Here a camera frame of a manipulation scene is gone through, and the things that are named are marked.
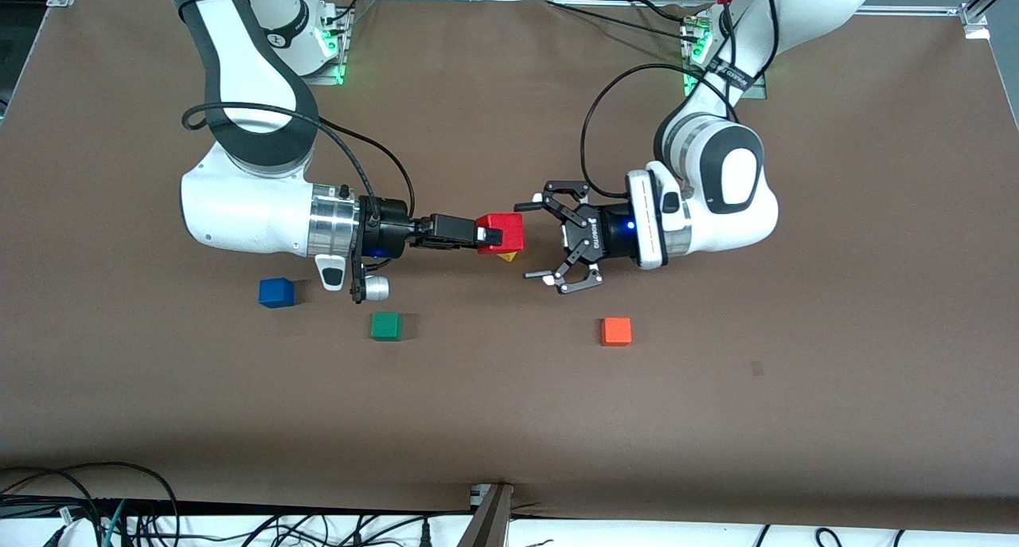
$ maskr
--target label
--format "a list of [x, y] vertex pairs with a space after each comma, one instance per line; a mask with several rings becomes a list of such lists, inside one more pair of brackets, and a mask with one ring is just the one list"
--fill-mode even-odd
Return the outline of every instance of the label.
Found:
[[753, 76], [745, 74], [739, 67], [729, 64], [728, 61], [718, 60], [717, 57], [712, 58], [711, 62], [707, 64], [707, 71], [720, 76], [729, 83], [729, 86], [740, 91], [750, 90], [750, 86], [754, 84]]

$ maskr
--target brown table surface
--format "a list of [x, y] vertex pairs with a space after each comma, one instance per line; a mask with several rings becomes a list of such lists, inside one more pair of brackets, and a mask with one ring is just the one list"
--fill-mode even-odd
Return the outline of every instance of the brown table surface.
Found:
[[[322, 115], [400, 155], [420, 213], [466, 217], [577, 179], [597, 91], [677, 55], [535, 0], [382, 2], [356, 30]], [[780, 56], [768, 100], [738, 108], [771, 238], [608, 263], [568, 297], [521, 279], [562, 256], [544, 213], [516, 263], [411, 251], [361, 307], [305, 258], [194, 242], [178, 183], [211, 135], [178, 119], [202, 83], [162, 0], [50, 11], [0, 126], [0, 463], [132, 460], [189, 500], [458, 508], [504, 480], [549, 515], [1019, 531], [1019, 133], [955, 18], [857, 16]], [[680, 90], [648, 71], [609, 95], [597, 180], [651, 158]], [[323, 138], [309, 179], [357, 177]], [[263, 309], [280, 275], [303, 303]], [[372, 311], [409, 339], [372, 341]], [[598, 346], [603, 316], [633, 318], [632, 346]]]

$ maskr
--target cube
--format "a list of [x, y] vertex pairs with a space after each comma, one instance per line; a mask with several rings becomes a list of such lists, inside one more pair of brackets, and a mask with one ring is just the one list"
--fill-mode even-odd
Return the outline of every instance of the cube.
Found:
[[521, 213], [488, 213], [474, 221], [477, 228], [498, 228], [502, 244], [478, 247], [478, 254], [508, 254], [524, 250], [524, 216]]
[[293, 282], [288, 279], [263, 279], [258, 283], [258, 304], [266, 309], [292, 307]]
[[376, 341], [400, 341], [404, 339], [404, 316], [399, 312], [375, 312], [372, 314], [372, 338]]
[[609, 316], [601, 321], [602, 346], [629, 346], [633, 341], [630, 319], [626, 316]]

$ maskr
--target green block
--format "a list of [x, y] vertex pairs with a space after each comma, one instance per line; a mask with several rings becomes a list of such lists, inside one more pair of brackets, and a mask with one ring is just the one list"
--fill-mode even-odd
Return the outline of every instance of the green block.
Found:
[[404, 339], [404, 316], [399, 312], [373, 312], [372, 337], [378, 341]]

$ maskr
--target connector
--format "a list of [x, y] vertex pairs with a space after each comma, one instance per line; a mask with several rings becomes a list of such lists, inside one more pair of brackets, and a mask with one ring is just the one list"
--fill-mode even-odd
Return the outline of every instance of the connector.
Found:
[[421, 522], [421, 545], [420, 547], [432, 547], [432, 526], [428, 524], [428, 518]]

